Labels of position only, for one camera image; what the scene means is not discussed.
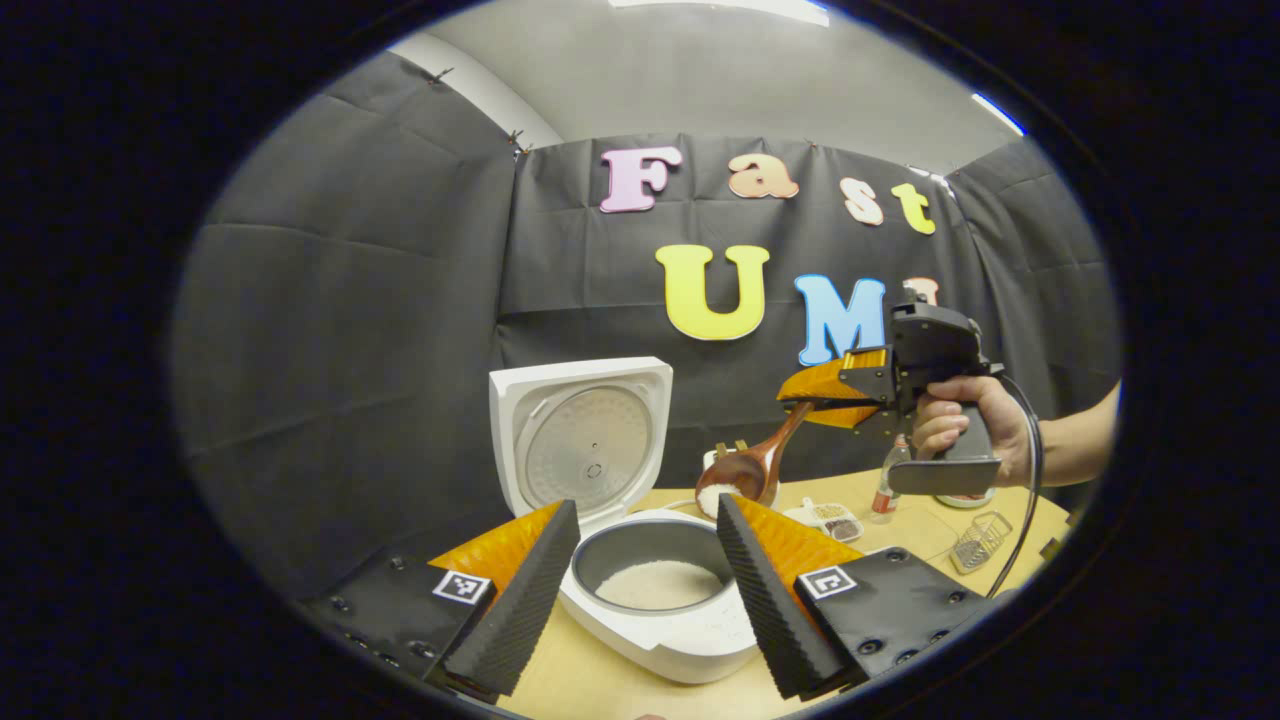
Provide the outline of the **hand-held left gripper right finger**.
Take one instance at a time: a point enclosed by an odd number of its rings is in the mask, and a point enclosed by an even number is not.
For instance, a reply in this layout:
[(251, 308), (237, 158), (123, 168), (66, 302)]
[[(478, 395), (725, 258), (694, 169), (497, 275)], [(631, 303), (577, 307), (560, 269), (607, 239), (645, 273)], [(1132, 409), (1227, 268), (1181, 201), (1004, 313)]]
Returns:
[(995, 607), (909, 550), (861, 553), (737, 495), (719, 497), (717, 534), (785, 698), (883, 675)]

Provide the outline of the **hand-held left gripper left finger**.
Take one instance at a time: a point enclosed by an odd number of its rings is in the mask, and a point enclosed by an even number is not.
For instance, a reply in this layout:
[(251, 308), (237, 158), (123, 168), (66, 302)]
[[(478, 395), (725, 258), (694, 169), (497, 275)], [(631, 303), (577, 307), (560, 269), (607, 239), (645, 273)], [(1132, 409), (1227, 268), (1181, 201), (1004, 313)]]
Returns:
[(388, 673), (494, 701), (515, 692), (579, 541), (576, 503), (561, 500), (444, 553), (389, 546), (302, 609)]

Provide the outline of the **brown wooden spoon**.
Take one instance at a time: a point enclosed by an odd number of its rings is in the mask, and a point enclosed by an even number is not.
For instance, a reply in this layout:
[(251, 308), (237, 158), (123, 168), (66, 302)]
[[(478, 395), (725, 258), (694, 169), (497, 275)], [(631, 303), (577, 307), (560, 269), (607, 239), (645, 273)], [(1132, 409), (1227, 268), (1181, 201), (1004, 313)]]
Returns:
[(780, 488), (785, 448), (814, 409), (810, 400), (795, 404), (783, 425), (758, 445), (740, 445), (733, 452), (717, 446), (695, 484), (695, 505), (701, 515), (716, 520), (721, 495), (740, 495), (771, 507)]

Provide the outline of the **white rice cooker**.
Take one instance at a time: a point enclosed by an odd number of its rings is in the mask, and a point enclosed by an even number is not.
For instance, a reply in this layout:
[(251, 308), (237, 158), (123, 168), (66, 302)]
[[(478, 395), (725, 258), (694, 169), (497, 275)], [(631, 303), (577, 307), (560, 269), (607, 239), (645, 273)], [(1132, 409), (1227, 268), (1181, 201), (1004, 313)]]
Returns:
[(714, 525), (636, 510), (660, 470), (672, 386), (672, 366), (653, 356), (495, 370), (492, 442), (513, 515), (576, 503), (566, 612), (648, 671), (705, 684), (759, 650)]

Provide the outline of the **metal wire chopstick holder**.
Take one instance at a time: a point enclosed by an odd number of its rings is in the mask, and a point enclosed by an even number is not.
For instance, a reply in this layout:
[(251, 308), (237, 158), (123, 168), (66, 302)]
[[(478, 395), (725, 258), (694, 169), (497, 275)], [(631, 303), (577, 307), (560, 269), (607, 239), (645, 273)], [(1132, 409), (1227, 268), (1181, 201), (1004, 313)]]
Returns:
[(1011, 532), (1012, 524), (998, 511), (978, 514), (950, 551), (948, 559), (952, 566), (963, 575), (982, 569)]

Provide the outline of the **clear plastic bottle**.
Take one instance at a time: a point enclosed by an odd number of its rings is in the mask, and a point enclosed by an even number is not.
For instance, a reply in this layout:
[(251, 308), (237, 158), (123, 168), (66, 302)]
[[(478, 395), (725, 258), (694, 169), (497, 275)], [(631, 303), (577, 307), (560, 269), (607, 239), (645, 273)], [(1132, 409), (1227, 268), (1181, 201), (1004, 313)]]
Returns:
[(893, 514), (899, 507), (900, 493), (892, 491), (890, 487), (890, 471), (899, 464), (908, 462), (911, 459), (913, 452), (906, 436), (899, 433), (882, 462), (879, 484), (870, 502), (869, 521), (872, 524), (886, 524), (893, 519)]

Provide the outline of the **white toaster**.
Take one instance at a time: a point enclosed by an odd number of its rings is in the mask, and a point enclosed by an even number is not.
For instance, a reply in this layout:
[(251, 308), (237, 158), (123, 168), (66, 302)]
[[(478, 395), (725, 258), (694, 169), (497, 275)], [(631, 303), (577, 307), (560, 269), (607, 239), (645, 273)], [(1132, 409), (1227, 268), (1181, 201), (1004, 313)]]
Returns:
[(695, 484), (695, 500), (716, 487), (731, 487), (745, 498), (772, 506), (780, 488), (780, 457), (786, 442), (777, 438), (750, 446), (741, 454), (712, 460)]

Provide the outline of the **white divided bean dish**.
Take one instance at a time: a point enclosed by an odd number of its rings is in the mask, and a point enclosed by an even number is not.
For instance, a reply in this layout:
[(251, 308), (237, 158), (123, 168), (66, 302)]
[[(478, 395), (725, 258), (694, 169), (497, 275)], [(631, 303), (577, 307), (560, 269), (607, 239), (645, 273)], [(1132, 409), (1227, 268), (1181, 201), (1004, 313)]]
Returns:
[(841, 503), (819, 503), (804, 497), (799, 506), (786, 509), (783, 515), (845, 544), (859, 541), (864, 534), (863, 524)]

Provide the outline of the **black backdrop cloth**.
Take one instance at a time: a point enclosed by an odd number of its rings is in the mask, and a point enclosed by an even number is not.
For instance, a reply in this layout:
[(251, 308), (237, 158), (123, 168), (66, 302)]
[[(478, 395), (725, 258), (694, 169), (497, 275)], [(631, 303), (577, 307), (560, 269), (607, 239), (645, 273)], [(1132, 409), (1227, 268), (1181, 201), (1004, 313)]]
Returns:
[(806, 347), (879, 338), (908, 278), (977, 320), (1043, 419), (1102, 398), (1123, 338), (1100, 241), (1039, 149), (943, 179), (842, 149), (641, 133), (516, 158), (463, 95), (380, 53), (312, 96), (198, 228), (172, 334), (191, 470), (284, 594), (380, 548), (503, 523), (489, 374), (654, 356), (657, 486), (759, 439)]

